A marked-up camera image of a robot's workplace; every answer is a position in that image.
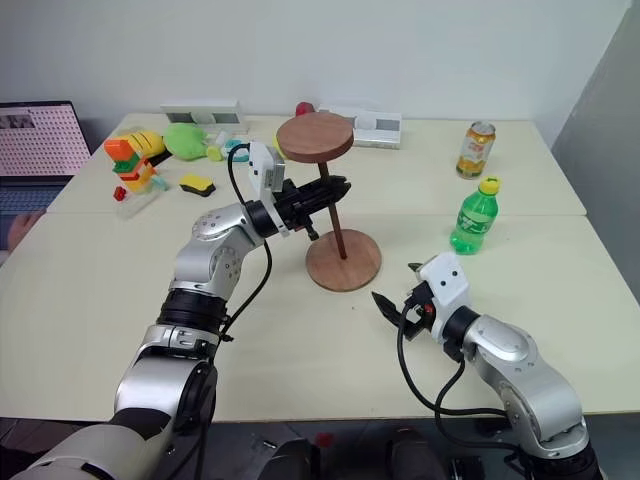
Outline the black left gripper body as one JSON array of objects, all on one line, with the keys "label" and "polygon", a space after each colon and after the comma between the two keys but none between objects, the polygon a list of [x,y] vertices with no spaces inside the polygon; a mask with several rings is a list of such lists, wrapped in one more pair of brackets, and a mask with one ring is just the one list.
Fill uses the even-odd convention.
[{"label": "black left gripper body", "polygon": [[287,229],[304,229],[311,241],[319,238],[311,219],[320,209],[319,188],[318,181],[296,186],[292,180],[285,180],[282,190],[274,194],[276,210]]}]

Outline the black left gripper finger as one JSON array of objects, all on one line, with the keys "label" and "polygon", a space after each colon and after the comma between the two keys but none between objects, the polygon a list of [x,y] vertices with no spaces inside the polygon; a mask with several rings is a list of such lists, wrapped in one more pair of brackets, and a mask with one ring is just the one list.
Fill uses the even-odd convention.
[{"label": "black left gripper finger", "polygon": [[301,208],[307,215],[315,214],[339,202],[346,193],[344,191],[314,191],[305,193],[301,201]]},{"label": "black left gripper finger", "polygon": [[342,199],[351,188],[344,176],[318,178],[298,187],[305,199]]}]

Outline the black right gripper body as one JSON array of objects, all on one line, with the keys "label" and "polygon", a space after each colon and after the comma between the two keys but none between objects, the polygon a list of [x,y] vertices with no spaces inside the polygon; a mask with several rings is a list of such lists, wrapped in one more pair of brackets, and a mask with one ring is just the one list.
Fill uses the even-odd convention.
[{"label": "black right gripper body", "polygon": [[433,298],[433,291],[426,281],[420,282],[409,293],[402,314],[406,340],[412,341],[423,330],[431,331],[436,318]]}]

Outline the person's bare hand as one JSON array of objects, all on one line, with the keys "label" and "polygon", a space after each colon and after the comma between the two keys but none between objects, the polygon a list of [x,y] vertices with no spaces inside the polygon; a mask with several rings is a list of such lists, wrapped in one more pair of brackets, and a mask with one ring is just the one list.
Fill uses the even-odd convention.
[{"label": "person's bare hand", "polygon": [[45,210],[19,214],[13,220],[8,234],[8,251],[13,252],[36,222],[46,213]]}]

